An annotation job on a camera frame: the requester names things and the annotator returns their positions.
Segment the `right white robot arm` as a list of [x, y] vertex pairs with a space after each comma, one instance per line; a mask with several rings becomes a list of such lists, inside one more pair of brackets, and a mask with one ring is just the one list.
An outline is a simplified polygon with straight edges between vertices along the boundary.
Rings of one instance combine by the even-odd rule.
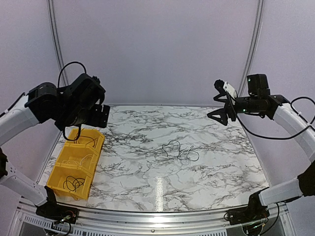
[[270, 93], [267, 76], [253, 74], [247, 76], [248, 96], [239, 97], [228, 82], [216, 80], [218, 95], [214, 97], [224, 107], [207, 114], [223, 125], [238, 120], [238, 114], [268, 117], [275, 121], [294, 139], [310, 160], [310, 166], [296, 178], [265, 188], [250, 195], [245, 208], [235, 208], [227, 212], [230, 223], [242, 223], [260, 219], [268, 215], [267, 207], [281, 202], [289, 203], [301, 197], [315, 194], [315, 128], [314, 120], [305, 118], [293, 107], [292, 102], [282, 95]]

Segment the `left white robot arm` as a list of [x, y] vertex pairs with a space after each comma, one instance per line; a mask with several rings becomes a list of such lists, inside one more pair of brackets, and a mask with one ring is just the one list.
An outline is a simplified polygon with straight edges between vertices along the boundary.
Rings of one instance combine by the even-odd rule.
[[[104, 105], [106, 90], [99, 78], [81, 74], [69, 86], [45, 82], [22, 93], [0, 116], [0, 143], [3, 145], [24, 130], [50, 119], [62, 132], [67, 127], [89, 125], [105, 128], [110, 106]], [[42, 186], [16, 170], [4, 153], [0, 154], [0, 183], [31, 201], [37, 213], [57, 219], [67, 209], [59, 205], [48, 186]]]

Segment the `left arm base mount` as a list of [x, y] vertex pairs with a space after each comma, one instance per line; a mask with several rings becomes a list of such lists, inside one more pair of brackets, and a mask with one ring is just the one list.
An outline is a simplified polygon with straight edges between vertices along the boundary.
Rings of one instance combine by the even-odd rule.
[[49, 208], [41, 208], [41, 207], [36, 208], [37, 215], [54, 220], [51, 228], [53, 228], [56, 225], [65, 223], [68, 226], [67, 232], [66, 234], [64, 234], [65, 236], [71, 233], [72, 224], [76, 223], [78, 212], [79, 210], [77, 208], [60, 206], [60, 205], [57, 205], [56, 207], [49, 207]]

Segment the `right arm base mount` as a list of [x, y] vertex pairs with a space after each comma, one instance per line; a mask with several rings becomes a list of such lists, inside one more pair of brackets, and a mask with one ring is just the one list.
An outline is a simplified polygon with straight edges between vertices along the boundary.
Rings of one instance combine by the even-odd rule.
[[253, 214], [247, 210], [247, 207], [238, 207], [229, 209], [223, 216], [230, 225], [242, 225], [243, 233], [246, 236], [259, 236], [263, 228], [269, 221], [269, 210], [263, 207], [262, 210], [254, 211]]

